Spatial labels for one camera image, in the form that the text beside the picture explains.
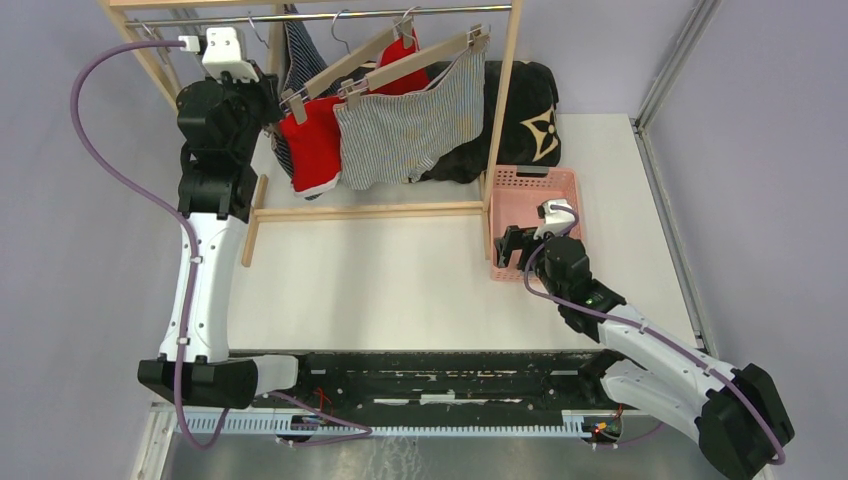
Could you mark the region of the red underwear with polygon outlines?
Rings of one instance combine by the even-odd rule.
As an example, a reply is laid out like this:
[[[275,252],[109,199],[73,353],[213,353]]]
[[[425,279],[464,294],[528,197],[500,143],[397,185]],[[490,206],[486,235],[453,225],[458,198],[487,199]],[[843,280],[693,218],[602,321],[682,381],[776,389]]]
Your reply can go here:
[[[413,30],[409,46],[398,39],[381,54],[377,67],[403,59],[419,51]],[[384,85],[373,93],[402,95],[423,90],[430,83],[425,70],[419,69]],[[341,133],[333,107],[342,100],[335,94],[322,94],[305,103],[306,120],[298,124],[293,114],[279,124],[282,137],[275,140],[275,155],[291,178],[294,195],[312,200],[335,188],[341,175]]]

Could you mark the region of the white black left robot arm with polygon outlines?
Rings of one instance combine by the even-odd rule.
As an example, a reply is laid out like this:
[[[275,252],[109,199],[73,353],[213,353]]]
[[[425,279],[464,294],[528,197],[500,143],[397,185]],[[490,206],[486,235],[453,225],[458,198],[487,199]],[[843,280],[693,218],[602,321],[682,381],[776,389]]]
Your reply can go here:
[[[194,82],[177,96],[184,137],[177,292],[158,353],[137,368],[138,381],[171,402],[244,409],[273,390],[294,407],[313,397],[314,379],[297,369],[296,358],[233,358],[228,345],[231,285],[258,181],[251,161],[264,128],[282,118],[278,84],[274,74],[240,81],[224,73]]]

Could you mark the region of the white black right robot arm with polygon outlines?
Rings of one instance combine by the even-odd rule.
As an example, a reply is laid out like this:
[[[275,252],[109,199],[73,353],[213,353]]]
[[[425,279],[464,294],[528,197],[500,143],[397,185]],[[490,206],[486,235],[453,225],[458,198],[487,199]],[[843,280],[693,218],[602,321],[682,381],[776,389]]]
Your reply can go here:
[[[591,271],[583,243],[566,233],[510,226],[494,242],[496,265],[521,270],[528,292],[556,304],[565,324],[603,350],[577,384],[591,407],[635,407],[691,439],[728,479],[752,479],[786,462],[795,431],[772,376],[736,367],[651,322]]]

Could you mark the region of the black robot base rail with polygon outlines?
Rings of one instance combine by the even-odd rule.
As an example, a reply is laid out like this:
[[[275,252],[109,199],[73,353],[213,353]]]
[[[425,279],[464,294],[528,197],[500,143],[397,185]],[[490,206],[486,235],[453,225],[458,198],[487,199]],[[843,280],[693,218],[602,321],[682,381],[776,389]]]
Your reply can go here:
[[[616,412],[585,368],[595,351],[298,352],[286,394],[379,427],[552,426],[569,411]]]

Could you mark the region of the navy striped underwear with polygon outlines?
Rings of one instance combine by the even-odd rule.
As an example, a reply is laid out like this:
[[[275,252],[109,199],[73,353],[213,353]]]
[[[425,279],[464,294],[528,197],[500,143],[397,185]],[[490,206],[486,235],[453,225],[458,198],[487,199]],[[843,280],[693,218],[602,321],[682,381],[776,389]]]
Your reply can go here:
[[[284,83],[282,85],[283,90],[280,94],[281,100],[283,98],[283,92],[285,90],[299,90],[304,86],[306,81],[308,81],[327,67],[327,63],[319,54],[310,34],[308,33],[306,27],[301,21],[286,22],[284,24],[284,27],[286,39],[286,63],[284,66],[285,77]],[[278,140],[281,137],[281,129],[279,127],[279,135],[274,138],[274,141],[272,143],[272,152],[274,153],[274,155],[275,140]],[[284,170],[284,167],[281,165],[281,163],[278,162],[278,164]]]

